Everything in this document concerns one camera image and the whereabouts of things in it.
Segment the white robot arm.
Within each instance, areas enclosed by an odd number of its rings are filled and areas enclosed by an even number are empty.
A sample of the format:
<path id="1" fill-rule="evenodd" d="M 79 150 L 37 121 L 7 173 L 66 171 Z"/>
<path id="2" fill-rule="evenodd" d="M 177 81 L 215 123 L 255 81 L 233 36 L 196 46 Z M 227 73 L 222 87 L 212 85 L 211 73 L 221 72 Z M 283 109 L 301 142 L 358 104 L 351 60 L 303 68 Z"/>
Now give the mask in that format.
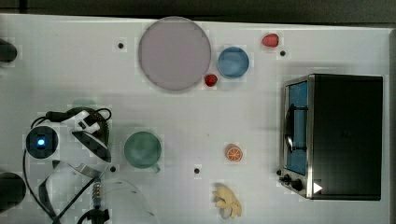
<path id="1" fill-rule="evenodd" d="M 49 111 L 24 136 L 24 161 L 52 172 L 32 192 L 52 224 L 159 224 L 142 192 L 112 164 L 107 108 Z"/>

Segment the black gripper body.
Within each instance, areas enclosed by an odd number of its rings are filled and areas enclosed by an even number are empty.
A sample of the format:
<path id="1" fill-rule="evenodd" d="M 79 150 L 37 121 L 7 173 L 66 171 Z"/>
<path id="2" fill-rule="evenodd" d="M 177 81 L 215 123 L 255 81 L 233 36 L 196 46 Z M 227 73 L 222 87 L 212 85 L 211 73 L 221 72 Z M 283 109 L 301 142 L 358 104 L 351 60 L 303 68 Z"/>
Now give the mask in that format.
<path id="1" fill-rule="evenodd" d="M 93 109 L 72 109 L 71 114 L 77 124 L 73 136 L 102 161 L 111 162 L 107 120 Z"/>

